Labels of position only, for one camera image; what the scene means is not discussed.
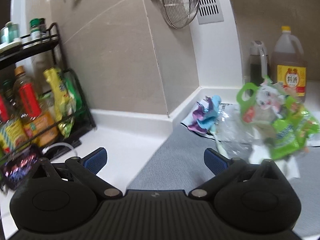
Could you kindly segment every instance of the white cable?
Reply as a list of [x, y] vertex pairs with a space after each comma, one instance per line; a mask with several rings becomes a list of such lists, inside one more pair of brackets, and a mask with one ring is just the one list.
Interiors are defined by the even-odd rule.
[[222, 144], [220, 143], [220, 141], [219, 141], [216, 133], [214, 132], [214, 133], [212, 133], [212, 134], [213, 134], [213, 136], [214, 136], [214, 139], [216, 140], [218, 152], [219, 152], [222, 156], [230, 159], [228, 153], [226, 152], [226, 150], [223, 148]]
[[76, 152], [76, 150], [74, 149], [74, 147], [68, 143], [64, 143], [64, 142], [60, 142], [60, 143], [54, 143], [46, 148], [44, 148], [42, 150], [42, 153], [43, 154], [46, 154], [48, 150], [50, 150], [51, 148], [54, 148], [56, 146], [65, 146], [65, 147], [68, 147], [71, 151], [73, 151], [75, 153], [75, 155], [78, 157], [78, 153]]

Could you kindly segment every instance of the spice bottle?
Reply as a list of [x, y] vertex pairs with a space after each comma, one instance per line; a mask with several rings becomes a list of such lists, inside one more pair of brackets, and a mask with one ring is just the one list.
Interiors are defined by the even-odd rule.
[[13, 151], [28, 140], [16, 111], [0, 95], [0, 145], [4, 153]]
[[3, 82], [4, 97], [15, 110], [18, 109], [17, 101], [13, 94], [13, 80], [7, 79]]
[[30, 37], [32, 41], [41, 38], [40, 20], [38, 18], [32, 19], [30, 21]]
[[40, 21], [39, 28], [41, 32], [41, 37], [44, 38], [47, 36], [47, 26], [45, 24], [45, 18], [40, 18], [39, 21]]
[[[24, 130], [28, 137], [31, 138], [48, 126], [53, 125], [54, 121], [47, 109], [46, 103], [38, 100], [38, 93], [35, 90], [34, 82], [26, 75], [23, 66], [17, 67], [14, 73], [17, 80], [14, 83], [13, 91], [21, 106], [21, 119]], [[34, 142], [40, 147], [44, 147], [53, 143], [57, 137], [58, 130], [56, 127], [53, 127], [37, 137]]]

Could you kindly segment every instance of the yellow bottle cap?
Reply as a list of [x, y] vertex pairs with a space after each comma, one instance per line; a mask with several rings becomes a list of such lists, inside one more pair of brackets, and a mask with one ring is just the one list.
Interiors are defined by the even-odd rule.
[[24, 68], [23, 66], [19, 66], [17, 68], [14, 69], [14, 75], [18, 76], [19, 74], [24, 73]]
[[281, 29], [283, 32], [290, 32], [291, 31], [290, 26], [282, 26]]

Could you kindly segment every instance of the plastic bottle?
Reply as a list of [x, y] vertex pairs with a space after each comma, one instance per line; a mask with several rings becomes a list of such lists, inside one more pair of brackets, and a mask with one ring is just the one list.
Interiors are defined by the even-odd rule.
[[262, 41], [252, 41], [250, 46], [250, 82], [260, 86], [270, 75], [269, 56]]
[[[54, 121], [46, 103], [38, 100], [34, 82], [26, 75], [23, 66], [15, 68], [14, 73], [17, 80], [13, 85], [13, 91], [21, 106], [21, 119], [24, 130], [29, 138], [31, 138], [48, 126], [53, 125]], [[39, 136], [34, 142], [40, 147], [44, 147], [55, 142], [57, 137], [58, 130], [56, 127], [53, 127]]]
[[4, 153], [13, 151], [28, 140], [19, 115], [0, 95], [0, 145]]
[[271, 78], [284, 88], [295, 89], [304, 102], [306, 95], [306, 68], [303, 48], [299, 39], [291, 34], [289, 26], [282, 26], [282, 35], [272, 53]]

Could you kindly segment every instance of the blue gripper pad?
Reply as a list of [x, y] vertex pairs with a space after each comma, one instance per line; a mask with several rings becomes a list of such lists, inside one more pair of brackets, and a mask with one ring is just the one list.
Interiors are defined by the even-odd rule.
[[107, 151], [105, 148], [98, 148], [86, 157], [81, 159], [82, 165], [94, 174], [97, 174], [107, 164]]
[[214, 175], [218, 175], [220, 172], [228, 168], [229, 159], [211, 148], [207, 148], [204, 151], [203, 159], [204, 164], [210, 169], [210, 171], [212, 171]]

